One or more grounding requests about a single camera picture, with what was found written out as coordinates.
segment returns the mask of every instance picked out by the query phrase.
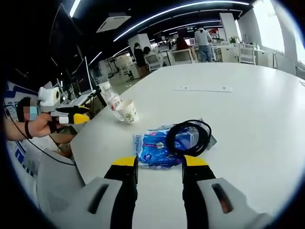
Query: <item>plastic water bottle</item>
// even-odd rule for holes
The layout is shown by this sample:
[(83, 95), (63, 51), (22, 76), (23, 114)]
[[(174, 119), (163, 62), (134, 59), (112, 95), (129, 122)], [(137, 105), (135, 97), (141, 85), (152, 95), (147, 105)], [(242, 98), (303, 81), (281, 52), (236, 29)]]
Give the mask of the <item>plastic water bottle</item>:
[(109, 82), (103, 85), (103, 89), (105, 90), (106, 103), (113, 111), (114, 116), (120, 121), (124, 121), (123, 117), (115, 110), (116, 107), (122, 102), (119, 94), (113, 90)]

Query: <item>paper cup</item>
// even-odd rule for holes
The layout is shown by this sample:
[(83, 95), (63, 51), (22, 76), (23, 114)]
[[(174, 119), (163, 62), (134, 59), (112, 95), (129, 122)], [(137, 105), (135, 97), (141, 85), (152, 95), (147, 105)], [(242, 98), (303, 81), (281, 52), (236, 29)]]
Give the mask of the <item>paper cup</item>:
[(133, 100), (126, 100), (121, 102), (116, 107), (116, 110), (128, 124), (133, 124), (139, 120), (139, 116), (135, 110)]

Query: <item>black cable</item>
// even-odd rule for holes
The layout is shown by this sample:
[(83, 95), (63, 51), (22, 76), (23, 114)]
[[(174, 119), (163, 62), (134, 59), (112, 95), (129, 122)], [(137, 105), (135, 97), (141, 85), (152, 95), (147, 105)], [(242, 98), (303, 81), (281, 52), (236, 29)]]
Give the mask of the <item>black cable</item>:
[[(208, 127), (209, 132), (207, 132), (204, 128), (195, 124), (194, 122), (199, 122)], [(177, 134), (181, 132), (182, 129), (193, 127), (198, 131), (198, 142), (192, 148), (186, 150), (180, 150), (175, 147), (175, 137)], [(208, 146), (211, 138), (212, 130), (211, 127), (201, 121), (201, 120), (188, 120), (183, 123), (179, 123), (174, 125), (166, 135), (165, 143), (166, 147), (171, 153), (176, 153), (179, 156), (190, 155), (190, 156), (198, 156), (200, 155), (205, 148)]]
[(11, 117), (10, 113), (9, 113), (9, 117), (11, 119), (11, 121), (14, 123), (14, 125), (16, 126), (16, 128), (19, 130), (19, 132), (25, 137), (25, 139), (27, 139), (33, 146), (35, 146), (37, 149), (39, 149), (42, 153), (44, 153), (45, 155), (49, 156), (50, 158), (52, 158), (53, 160), (57, 161), (57, 162), (60, 162), (60, 163), (63, 163), (65, 165), (70, 165), (70, 166), (76, 166), (76, 164), (70, 164), (70, 163), (66, 163), (66, 162), (63, 162), (63, 161), (60, 161), (60, 160), (57, 160), (56, 158), (52, 157), (51, 155), (47, 154), (46, 152), (44, 152), (42, 149), (40, 149), (38, 146), (36, 146), (33, 142), (31, 142), (27, 137), (26, 135), (19, 129), (19, 127), (16, 125), (16, 123), (13, 121), (13, 118)]

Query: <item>person's hand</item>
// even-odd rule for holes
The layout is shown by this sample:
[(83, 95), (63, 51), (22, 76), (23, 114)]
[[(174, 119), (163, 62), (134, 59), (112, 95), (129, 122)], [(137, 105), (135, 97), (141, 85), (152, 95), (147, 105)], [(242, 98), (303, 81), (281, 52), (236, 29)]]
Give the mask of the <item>person's hand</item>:
[(29, 133), (32, 137), (44, 137), (51, 133), (48, 121), (52, 121), (50, 114), (42, 113), (34, 121), (29, 122)]

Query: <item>desk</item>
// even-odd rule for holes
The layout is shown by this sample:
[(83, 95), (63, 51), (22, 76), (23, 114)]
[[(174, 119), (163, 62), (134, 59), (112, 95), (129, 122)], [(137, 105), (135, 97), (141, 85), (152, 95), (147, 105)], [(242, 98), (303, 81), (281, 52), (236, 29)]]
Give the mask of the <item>desk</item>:
[[(181, 92), (185, 85), (230, 86), (232, 93)], [(160, 68), (121, 95), (133, 99), (140, 120), (118, 123), (104, 108), (72, 140), (86, 184), (111, 163), (133, 155), (132, 133), (202, 117), (217, 144), (204, 158), (216, 177), (240, 189), (257, 212), (276, 215), (304, 169), (305, 89), (282, 71), (240, 63), (197, 63)], [(134, 229), (186, 228), (181, 167), (139, 169)]]

